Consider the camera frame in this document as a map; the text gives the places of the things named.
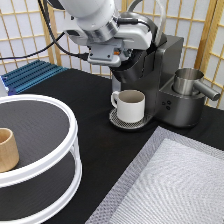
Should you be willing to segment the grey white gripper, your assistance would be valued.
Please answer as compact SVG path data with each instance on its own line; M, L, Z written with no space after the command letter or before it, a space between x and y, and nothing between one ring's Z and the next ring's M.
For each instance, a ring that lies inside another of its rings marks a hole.
M119 67L133 50L147 50L153 39L150 26L140 19L111 19L95 30L82 30L76 19L69 19L65 34L89 48L89 63L109 67Z

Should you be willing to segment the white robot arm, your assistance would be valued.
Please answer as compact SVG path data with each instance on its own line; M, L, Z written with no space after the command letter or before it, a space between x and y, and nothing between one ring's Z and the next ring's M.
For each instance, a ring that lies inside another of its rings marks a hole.
M114 0L59 0L66 11L65 33L88 46L91 64L119 67L133 50L150 47L152 33L135 18L122 18Z

